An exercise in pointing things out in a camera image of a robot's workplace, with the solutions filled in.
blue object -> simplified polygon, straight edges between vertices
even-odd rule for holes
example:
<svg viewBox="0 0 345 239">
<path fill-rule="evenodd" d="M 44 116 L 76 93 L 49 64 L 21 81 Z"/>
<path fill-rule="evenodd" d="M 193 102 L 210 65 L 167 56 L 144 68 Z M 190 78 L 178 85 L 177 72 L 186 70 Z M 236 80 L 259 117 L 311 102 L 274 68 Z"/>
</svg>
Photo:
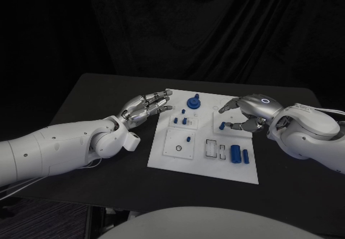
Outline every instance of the blue object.
<svg viewBox="0 0 345 239">
<path fill-rule="evenodd" d="M 219 130 L 223 130 L 225 122 L 220 123 Z"/>
<path fill-rule="evenodd" d="M 199 102 L 199 94 L 194 95 L 193 98 L 189 98 L 187 101 L 186 101 L 186 105 L 190 109 L 197 109 L 199 108 L 199 105 L 200 105 L 200 102 Z"/>
<path fill-rule="evenodd" d="M 246 149 L 242 150 L 242 161 L 243 161 L 245 164 L 249 163 L 248 150 Z"/>
<path fill-rule="evenodd" d="M 242 159 L 241 159 L 241 148 L 238 145 L 232 145 L 230 146 L 230 162 L 232 163 L 241 163 Z"/>
</svg>

gray carpet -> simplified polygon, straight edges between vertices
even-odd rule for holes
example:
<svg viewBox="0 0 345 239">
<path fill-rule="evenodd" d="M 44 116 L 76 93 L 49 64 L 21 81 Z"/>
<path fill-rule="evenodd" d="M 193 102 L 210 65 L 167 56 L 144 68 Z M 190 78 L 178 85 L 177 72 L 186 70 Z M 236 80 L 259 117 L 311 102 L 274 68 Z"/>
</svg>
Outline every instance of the gray carpet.
<svg viewBox="0 0 345 239">
<path fill-rule="evenodd" d="M 0 219 L 0 239 L 82 239 L 88 206 L 44 200 L 21 201 Z"/>
</svg>

white pegboard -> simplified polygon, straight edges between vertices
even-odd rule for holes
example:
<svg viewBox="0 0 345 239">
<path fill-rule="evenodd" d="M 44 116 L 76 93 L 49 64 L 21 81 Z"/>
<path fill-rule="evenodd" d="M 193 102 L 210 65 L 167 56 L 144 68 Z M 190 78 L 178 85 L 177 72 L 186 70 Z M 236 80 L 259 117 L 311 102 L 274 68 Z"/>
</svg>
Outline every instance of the white pegboard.
<svg viewBox="0 0 345 239">
<path fill-rule="evenodd" d="M 217 128 L 222 121 L 246 121 L 239 109 L 229 110 L 223 114 L 217 113 L 217 109 L 233 97 L 180 90 L 171 90 L 171 92 L 173 95 L 170 96 L 168 105 L 173 106 L 173 110 L 160 114 L 147 166 L 176 172 L 258 184 L 251 133 L 230 130 L 229 128 L 219 130 Z M 196 93 L 199 94 L 200 107 L 196 110 L 191 110 L 186 106 L 186 101 Z M 183 118 L 196 119 L 196 128 L 194 123 L 191 123 L 191 127 L 190 125 L 174 125 L 173 119 L 176 117 L 178 121 Z M 193 134 L 190 139 L 193 140 L 191 149 L 190 144 L 187 144 L 190 142 L 186 143 L 187 134 Z M 204 155 L 206 139 L 216 141 L 216 158 Z M 176 151 L 176 146 L 181 146 L 181 144 L 184 147 L 189 147 L 189 150 L 193 152 L 191 157 L 189 157 L 191 159 L 187 159 L 190 151 L 189 155 L 187 153 L 183 154 L 183 157 Z M 243 162 L 236 164 L 230 163 L 229 147 L 233 144 L 241 146 L 241 150 L 248 150 L 249 164 L 243 164 Z M 223 145 L 225 160 L 219 158 L 220 145 Z"/>
</svg>

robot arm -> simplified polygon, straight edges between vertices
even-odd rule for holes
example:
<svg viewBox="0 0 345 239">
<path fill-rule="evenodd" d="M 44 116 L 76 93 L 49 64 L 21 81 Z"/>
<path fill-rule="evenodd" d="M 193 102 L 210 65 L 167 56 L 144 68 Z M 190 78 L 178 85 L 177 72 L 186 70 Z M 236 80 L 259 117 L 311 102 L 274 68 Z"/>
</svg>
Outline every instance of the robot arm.
<svg viewBox="0 0 345 239">
<path fill-rule="evenodd" d="M 0 142 L 0 186 L 18 180 L 64 173 L 98 158 L 112 157 L 121 147 L 134 151 L 138 136 L 128 129 L 164 106 L 171 91 L 137 96 L 116 117 L 51 125 L 14 140 Z"/>
<path fill-rule="evenodd" d="M 282 108 L 274 99 L 252 94 L 233 98 L 219 113 L 238 107 L 248 120 L 243 123 L 228 122 L 225 126 L 256 132 L 267 124 L 267 137 L 291 157 L 311 158 L 329 169 L 345 173 L 345 124 L 320 112 L 321 109 L 301 104 Z"/>
</svg>

table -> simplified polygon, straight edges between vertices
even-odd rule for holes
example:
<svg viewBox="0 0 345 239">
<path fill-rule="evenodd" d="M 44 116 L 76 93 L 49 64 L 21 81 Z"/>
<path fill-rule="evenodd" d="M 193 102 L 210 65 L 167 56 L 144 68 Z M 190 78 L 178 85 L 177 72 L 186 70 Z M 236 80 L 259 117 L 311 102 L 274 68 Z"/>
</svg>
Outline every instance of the table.
<svg viewBox="0 0 345 239">
<path fill-rule="evenodd" d="M 98 120 L 116 115 L 135 96 L 165 88 L 243 96 L 259 93 L 282 106 L 318 107 L 313 92 L 303 88 L 238 85 L 114 75 L 83 74 L 50 124 Z M 297 160 L 265 137 L 252 134 L 258 185 L 147 167 L 158 116 L 131 131 L 141 142 L 89 169 L 50 176 L 17 196 L 150 212 L 180 206 L 245 211 L 301 229 L 345 236 L 345 175 L 311 159 Z"/>
</svg>

